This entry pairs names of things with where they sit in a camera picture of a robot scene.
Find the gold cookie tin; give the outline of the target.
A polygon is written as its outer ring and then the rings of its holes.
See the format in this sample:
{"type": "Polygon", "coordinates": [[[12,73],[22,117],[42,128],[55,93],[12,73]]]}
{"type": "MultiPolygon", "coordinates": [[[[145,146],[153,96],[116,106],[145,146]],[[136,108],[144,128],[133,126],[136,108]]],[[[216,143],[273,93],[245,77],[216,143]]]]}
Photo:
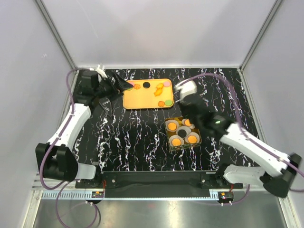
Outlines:
{"type": "Polygon", "coordinates": [[[187,118],[165,119],[165,130],[170,152],[197,147],[202,143],[199,130],[187,118]]]}

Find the black sandwich cookie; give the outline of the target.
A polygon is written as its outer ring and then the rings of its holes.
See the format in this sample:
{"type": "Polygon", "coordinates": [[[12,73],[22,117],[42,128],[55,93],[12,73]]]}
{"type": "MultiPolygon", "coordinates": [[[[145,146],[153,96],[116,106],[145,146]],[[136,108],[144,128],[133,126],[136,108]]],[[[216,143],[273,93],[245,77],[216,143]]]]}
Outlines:
{"type": "Polygon", "coordinates": [[[184,129],[181,129],[178,131],[178,136],[181,138],[185,138],[187,136],[187,131],[184,129]]]}
{"type": "Polygon", "coordinates": [[[143,83],[143,87],[144,88],[149,88],[151,85],[150,85],[150,83],[149,82],[144,82],[143,83]]]}

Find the yellow dotted round cookie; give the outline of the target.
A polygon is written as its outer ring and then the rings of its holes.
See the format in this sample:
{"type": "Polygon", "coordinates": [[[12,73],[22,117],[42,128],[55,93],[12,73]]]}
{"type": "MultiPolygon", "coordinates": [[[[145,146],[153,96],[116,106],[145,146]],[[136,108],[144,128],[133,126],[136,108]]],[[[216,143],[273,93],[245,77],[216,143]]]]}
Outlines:
{"type": "Polygon", "coordinates": [[[194,144],[197,142],[197,137],[195,135],[190,135],[188,137],[188,141],[189,141],[189,143],[194,144]]]}

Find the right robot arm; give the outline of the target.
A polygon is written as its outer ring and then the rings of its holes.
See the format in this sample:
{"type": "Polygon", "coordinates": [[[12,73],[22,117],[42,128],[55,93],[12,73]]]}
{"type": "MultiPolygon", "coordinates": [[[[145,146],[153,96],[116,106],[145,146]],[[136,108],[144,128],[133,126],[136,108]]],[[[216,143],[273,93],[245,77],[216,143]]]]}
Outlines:
{"type": "Polygon", "coordinates": [[[286,154],[265,144],[232,119],[210,111],[195,95],[181,95],[182,116],[189,119],[204,137],[227,144],[253,161],[257,167],[227,165],[218,169],[216,184],[227,188],[234,183],[259,185],[274,196],[285,198],[302,162],[296,153],[286,154]]]}

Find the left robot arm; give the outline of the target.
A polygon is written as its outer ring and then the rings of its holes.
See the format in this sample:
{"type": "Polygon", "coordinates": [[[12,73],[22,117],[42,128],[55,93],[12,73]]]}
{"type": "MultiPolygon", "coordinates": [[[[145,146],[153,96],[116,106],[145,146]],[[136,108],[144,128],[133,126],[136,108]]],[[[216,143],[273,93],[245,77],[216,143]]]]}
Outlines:
{"type": "Polygon", "coordinates": [[[55,134],[47,143],[39,143],[35,153],[40,181],[45,178],[59,181],[86,180],[92,188],[103,181],[97,167],[79,163],[72,153],[77,136],[102,98],[115,100],[131,89],[132,84],[116,72],[105,73],[101,69],[79,69],[80,84],[69,92],[69,111],[55,134]]]}

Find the orange swirl cookie left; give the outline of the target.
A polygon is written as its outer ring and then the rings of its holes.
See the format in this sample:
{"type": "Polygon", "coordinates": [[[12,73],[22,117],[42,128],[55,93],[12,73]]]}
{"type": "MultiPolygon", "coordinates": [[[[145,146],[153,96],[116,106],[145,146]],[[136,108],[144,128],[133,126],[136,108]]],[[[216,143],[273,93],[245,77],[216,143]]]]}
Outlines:
{"type": "Polygon", "coordinates": [[[139,84],[135,84],[135,85],[133,86],[133,88],[134,88],[135,90],[139,90],[139,89],[141,88],[141,86],[140,86],[139,84]]]}

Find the orange swirl cookie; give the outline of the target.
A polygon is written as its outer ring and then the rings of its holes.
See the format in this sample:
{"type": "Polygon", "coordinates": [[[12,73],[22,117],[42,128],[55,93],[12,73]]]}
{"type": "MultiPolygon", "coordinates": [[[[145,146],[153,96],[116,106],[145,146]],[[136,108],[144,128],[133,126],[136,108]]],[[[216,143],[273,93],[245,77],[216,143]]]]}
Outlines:
{"type": "Polygon", "coordinates": [[[140,86],[139,84],[135,84],[135,85],[133,86],[133,88],[134,88],[135,90],[139,90],[139,89],[141,88],[141,86],[140,86]]]}
{"type": "Polygon", "coordinates": [[[164,103],[163,101],[159,101],[159,102],[158,102],[158,106],[159,106],[159,107],[164,107],[164,106],[165,106],[165,103],[164,103]]]}

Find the yellow plastic tray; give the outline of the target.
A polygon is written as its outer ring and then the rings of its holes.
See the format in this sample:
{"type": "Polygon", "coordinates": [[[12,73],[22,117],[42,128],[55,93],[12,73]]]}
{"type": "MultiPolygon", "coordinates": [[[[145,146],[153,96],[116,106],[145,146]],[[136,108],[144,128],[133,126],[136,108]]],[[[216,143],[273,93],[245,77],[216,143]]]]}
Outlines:
{"type": "Polygon", "coordinates": [[[139,80],[128,80],[128,82],[133,82],[134,84],[139,84],[141,88],[135,90],[134,88],[131,91],[124,91],[123,93],[123,107],[127,110],[132,109],[158,109],[158,108],[171,108],[174,105],[173,97],[173,86],[172,82],[168,78],[164,79],[139,79],[139,80]],[[169,81],[171,85],[169,87],[163,87],[163,92],[160,96],[154,96],[156,91],[156,86],[159,83],[164,83],[169,81]],[[149,82],[150,87],[144,88],[143,83],[149,82]],[[158,102],[166,100],[172,100],[172,105],[164,107],[159,107],[158,102]]]}

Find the black sandwich cookie on tray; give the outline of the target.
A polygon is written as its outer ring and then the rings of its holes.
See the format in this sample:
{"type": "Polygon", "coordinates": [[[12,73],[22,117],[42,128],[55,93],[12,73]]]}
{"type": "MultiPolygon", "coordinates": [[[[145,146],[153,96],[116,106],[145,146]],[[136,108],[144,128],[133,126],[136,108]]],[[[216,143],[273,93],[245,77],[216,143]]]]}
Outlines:
{"type": "Polygon", "coordinates": [[[150,83],[149,82],[144,82],[143,83],[143,87],[144,88],[149,88],[151,85],[150,85],[150,83]]]}

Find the lower fish shaped cookie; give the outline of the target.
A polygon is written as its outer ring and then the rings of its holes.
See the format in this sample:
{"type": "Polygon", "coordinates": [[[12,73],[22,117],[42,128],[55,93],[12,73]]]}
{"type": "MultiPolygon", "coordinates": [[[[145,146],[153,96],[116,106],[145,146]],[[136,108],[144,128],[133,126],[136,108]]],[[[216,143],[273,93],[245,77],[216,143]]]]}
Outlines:
{"type": "Polygon", "coordinates": [[[156,91],[154,92],[154,96],[160,96],[163,92],[163,88],[156,88],[156,91]]]}

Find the fish shaped cookie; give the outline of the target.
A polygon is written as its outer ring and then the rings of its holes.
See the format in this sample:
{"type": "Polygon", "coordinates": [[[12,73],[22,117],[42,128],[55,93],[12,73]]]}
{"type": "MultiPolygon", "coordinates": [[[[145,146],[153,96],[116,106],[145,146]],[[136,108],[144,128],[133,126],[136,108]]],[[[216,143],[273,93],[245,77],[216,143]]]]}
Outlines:
{"type": "Polygon", "coordinates": [[[161,89],[161,88],[163,88],[163,87],[164,87],[163,83],[159,83],[159,84],[156,86],[157,89],[161,89]]]}
{"type": "Polygon", "coordinates": [[[156,88],[156,91],[154,92],[154,96],[160,96],[163,92],[163,88],[156,88]]]}

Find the upper fish shaped cookie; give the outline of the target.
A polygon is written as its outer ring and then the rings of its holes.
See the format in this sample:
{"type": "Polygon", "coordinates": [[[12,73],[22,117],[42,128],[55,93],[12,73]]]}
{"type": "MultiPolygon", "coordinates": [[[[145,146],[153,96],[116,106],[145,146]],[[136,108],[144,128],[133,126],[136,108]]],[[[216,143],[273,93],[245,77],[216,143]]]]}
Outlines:
{"type": "Polygon", "coordinates": [[[159,84],[156,86],[157,89],[161,89],[161,88],[163,88],[163,87],[164,87],[163,83],[159,83],[159,84]]]}

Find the orange swirl cookie right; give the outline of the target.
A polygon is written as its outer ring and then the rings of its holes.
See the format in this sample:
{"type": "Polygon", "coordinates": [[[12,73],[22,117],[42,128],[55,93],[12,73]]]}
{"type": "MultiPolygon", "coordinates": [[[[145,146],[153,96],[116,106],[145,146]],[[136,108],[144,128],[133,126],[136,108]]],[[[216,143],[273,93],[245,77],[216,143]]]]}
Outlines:
{"type": "Polygon", "coordinates": [[[164,106],[165,106],[165,103],[164,103],[163,101],[159,101],[159,102],[158,102],[158,106],[159,106],[159,107],[164,107],[164,106]]]}

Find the pink round cookie right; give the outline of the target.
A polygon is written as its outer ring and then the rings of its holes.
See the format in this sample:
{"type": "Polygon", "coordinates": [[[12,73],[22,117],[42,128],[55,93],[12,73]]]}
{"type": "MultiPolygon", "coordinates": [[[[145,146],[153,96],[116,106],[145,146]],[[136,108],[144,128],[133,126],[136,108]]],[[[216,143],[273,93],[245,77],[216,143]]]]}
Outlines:
{"type": "Polygon", "coordinates": [[[163,83],[165,87],[169,87],[171,85],[171,83],[169,81],[166,81],[163,83]]]}

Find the green round cookie right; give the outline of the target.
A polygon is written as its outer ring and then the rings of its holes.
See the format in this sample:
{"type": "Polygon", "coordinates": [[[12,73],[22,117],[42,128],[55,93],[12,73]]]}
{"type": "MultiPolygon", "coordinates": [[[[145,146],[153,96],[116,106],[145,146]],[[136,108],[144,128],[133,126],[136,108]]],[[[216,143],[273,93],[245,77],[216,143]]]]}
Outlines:
{"type": "Polygon", "coordinates": [[[166,101],[165,101],[165,104],[166,104],[167,106],[171,106],[171,105],[172,105],[172,100],[166,100],[166,101]]]}

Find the white paper cup back left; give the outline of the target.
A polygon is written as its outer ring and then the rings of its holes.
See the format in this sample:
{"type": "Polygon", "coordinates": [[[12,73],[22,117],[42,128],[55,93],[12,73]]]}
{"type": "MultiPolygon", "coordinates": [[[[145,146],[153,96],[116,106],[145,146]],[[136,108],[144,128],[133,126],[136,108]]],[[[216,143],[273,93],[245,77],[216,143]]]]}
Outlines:
{"type": "Polygon", "coordinates": [[[176,132],[179,128],[179,123],[174,119],[167,120],[165,124],[168,132],[176,132]]]}

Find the white paper cup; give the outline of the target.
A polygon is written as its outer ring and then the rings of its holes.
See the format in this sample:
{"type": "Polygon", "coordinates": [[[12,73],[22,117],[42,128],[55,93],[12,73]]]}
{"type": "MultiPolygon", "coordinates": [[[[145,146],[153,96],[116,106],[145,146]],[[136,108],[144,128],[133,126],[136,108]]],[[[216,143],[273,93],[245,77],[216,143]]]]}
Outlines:
{"type": "Polygon", "coordinates": [[[169,144],[171,147],[180,147],[184,145],[184,140],[178,135],[173,135],[169,138],[169,144]]]}
{"type": "Polygon", "coordinates": [[[185,137],[185,142],[188,144],[197,144],[200,142],[200,137],[197,133],[191,132],[185,137]]]}
{"type": "Polygon", "coordinates": [[[186,118],[182,120],[182,125],[183,125],[183,126],[186,126],[186,127],[188,127],[188,128],[190,128],[190,129],[194,129],[194,128],[195,128],[195,125],[192,124],[192,123],[190,122],[190,120],[189,120],[189,119],[186,119],[186,118]]]}
{"type": "Polygon", "coordinates": [[[168,132],[176,132],[179,128],[179,123],[174,119],[167,120],[165,124],[168,132]]]}
{"type": "Polygon", "coordinates": [[[187,126],[180,126],[176,131],[176,134],[182,139],[185,139],[189,133],[191,133],[191,129],[187,126]]]}

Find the white paper cup front left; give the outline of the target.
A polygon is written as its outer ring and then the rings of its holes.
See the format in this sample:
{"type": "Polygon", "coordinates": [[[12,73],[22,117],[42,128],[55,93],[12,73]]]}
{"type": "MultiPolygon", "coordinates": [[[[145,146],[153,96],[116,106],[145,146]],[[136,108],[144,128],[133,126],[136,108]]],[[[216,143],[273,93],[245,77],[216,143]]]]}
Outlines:
{"type": "Polygon", "coordinates": [[[180,147],[184,145],[184,140],[178,135],[173,135],[169,138],[169,144],[171,147],[180,147]]]}

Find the white paper cup back right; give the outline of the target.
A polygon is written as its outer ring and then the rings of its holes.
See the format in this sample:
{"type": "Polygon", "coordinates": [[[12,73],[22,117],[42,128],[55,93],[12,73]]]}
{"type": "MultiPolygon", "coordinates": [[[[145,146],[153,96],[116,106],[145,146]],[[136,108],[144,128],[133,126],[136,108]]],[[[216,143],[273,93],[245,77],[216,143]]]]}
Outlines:
{"type": "Polygon", "coordinates": [[[194,129],[194,128],[195,128],[195,125],[192,124],[192,123],[190,122],[190,120],[189,120],[189,119],[186,119],[186,118],[182,120],[182,125],[183,125],[183,126],[186,126],[186,127],[188,127],[188,128],[190,128],[190,129],[194,129]]]}

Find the white paper cup centre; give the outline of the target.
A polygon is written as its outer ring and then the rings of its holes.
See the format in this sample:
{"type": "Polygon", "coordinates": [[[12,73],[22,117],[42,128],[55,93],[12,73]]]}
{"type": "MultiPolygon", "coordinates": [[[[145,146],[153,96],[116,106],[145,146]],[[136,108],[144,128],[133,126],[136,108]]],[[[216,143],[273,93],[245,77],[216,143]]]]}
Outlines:
{"type": "Polygon", "coordinates": [[[187,126],[180,126],[176,131],[176,134],[182,139],[185,139],[189,133],[191,133],[191,129],[187,126]]]}

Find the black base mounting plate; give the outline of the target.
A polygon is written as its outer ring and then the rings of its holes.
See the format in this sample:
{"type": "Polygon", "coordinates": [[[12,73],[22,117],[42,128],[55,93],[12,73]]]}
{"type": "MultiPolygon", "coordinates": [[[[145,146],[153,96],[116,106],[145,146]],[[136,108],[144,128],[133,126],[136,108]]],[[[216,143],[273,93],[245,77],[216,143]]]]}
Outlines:
{"type": "Polygon", "coordinates": [[[77,189],[117,189],[125,186],[191,185],[208,189],[229,189],[230,184],[215,171],[104,171],[94,179],[77,181],[77,189]]]}

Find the white paper cup front right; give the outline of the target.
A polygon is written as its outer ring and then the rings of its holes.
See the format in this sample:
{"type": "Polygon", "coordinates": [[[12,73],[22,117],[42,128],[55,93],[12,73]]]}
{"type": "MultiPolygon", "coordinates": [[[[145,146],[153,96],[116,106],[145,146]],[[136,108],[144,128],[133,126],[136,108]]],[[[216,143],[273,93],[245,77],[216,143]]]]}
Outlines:
{"type": "Polygon", "coordinates": [[[185,142],[188,144],[197,144],[200,142],[200,137],[197,133],[191,132],[185,137],[185,142]]]}

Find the left electronics board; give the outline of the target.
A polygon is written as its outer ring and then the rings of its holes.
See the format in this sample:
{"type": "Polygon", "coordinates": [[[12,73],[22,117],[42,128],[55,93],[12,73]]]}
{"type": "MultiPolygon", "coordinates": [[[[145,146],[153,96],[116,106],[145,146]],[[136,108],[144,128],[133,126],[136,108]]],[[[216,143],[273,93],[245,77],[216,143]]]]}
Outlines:
{"type": "Polygon", "coordinates": [[[103,198],[104,197],[104,191],[92,191],[91,197],[92,198],[103,198]]]}

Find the electronics board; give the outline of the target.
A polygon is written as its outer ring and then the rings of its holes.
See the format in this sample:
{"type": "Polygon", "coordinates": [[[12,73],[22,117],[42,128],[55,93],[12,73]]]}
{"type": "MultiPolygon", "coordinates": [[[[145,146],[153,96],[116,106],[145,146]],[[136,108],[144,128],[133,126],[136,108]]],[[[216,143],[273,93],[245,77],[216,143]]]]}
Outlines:
{"type": "Polygon", "coordinates": [[[234,193],[232,191],[228,192],[221,192],[219,195],[220,200],[225,200],[225,201],[233,201],[234,199],[234,193]]]}
{"type": "Polygon", "coordinates": [[[104,191],[92,191],[91,197],[92,198],[103,198],[104,197],[104,191]]]}

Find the right electronics board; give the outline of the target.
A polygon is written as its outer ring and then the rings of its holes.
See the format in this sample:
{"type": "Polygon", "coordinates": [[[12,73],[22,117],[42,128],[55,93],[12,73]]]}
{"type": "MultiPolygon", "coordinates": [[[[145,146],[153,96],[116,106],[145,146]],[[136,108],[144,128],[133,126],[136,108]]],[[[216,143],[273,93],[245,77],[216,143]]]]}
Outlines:
{"type": "Polygon", "coordinates": [[[228,192],[221,192],[219,195],[220,200],[225,200],[225,201],[233,201],[234,199],[234,193],[232,191],[228,192]]]}

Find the aluminium frame rail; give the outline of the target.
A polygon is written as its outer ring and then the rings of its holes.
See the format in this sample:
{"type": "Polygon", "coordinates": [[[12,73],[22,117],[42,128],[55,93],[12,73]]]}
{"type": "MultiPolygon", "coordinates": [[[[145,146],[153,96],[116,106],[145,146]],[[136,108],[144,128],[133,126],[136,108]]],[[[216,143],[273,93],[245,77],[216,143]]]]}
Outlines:
{"type": "Polygon", "coordinates": [[[141,196],[139,194],[136,195],[122,195],[122,196],[115,196],[110,192],[105,191],[103,198],[92,198],[91,194],[92,191],[88,190],[45,190],[42,193],[41,198],[45,200],[87,200],[87,201],[97,201],[97,200],[158,200],[158,201],[170,201],[170,200],[177,200],[177,201],[221,201],[219,199],[220,191],[215,190],[208,190],[203,192],[197,197],[193,196],[141,196]]]}

